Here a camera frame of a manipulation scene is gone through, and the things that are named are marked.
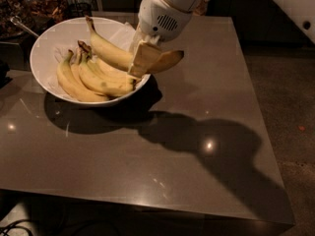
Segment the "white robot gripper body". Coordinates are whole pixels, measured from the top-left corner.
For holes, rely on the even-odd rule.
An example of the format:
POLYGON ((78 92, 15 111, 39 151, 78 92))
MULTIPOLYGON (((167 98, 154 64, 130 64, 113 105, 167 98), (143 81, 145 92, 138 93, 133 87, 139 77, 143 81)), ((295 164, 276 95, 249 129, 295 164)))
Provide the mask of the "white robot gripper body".
POLYGON ((142 0, 139 27, 145 35, 171 41, 181 34, 191 17, 191 13, 181 12, 164 0, 142 0))

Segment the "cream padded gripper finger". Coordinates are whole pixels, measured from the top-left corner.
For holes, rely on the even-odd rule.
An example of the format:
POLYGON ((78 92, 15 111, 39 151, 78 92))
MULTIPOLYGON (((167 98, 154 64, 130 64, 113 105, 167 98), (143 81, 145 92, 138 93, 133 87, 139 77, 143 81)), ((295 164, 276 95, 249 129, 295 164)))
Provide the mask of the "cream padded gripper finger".
POLYGON ((155 64, 161 55, 161 50, 156 45, 141 40, 135 49, 128 74, 141 78, 155 64))
POLYGON ((132 42, 131 42, 130 47, 129 47, 129 51, 131 53, 135 53, 137 46, 141 41, 147 42, 147 43, 152 44, 152 45, 158 45, 159 36, 158 35, 154 35, 154 36, 148 35, 141 30, 140 26, 137 26, 135 34, 134 34, 133 39, 132 39, 132 42))

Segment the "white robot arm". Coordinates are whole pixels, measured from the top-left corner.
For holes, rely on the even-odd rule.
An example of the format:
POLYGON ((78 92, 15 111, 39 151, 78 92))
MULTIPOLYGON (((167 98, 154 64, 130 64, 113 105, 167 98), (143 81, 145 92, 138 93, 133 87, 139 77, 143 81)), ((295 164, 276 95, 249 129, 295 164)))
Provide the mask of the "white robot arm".
POLYGON ((157 47, 174 40, 202 11, 231 17, 243 39, 267 42, 288 36, 287 29, 280 28, 280 17, 285 17, 315 43, 315 0, 142 0, 130 45, 133 56, 140 56, 141 41, 157 47))

